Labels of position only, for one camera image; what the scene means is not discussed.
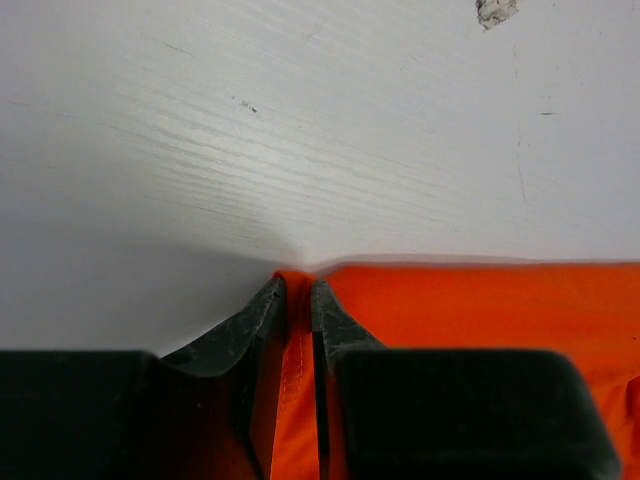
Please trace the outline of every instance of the folded orange cloth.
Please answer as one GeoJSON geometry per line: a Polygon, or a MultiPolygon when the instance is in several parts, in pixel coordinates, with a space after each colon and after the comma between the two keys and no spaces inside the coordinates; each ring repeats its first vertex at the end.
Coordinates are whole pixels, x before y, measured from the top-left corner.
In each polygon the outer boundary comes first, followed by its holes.
{"type": "MultiPolygon", "coordinates": [[[[292,327],[272,478],[316,480],[314,277],[277,275],[287,282],[292,327]]],[[[523,347],[568,355],[624,460],[624,478],[640,479],[640,265],[347,267],[327,280],[346,311],[392,347],[523,347]]]]}

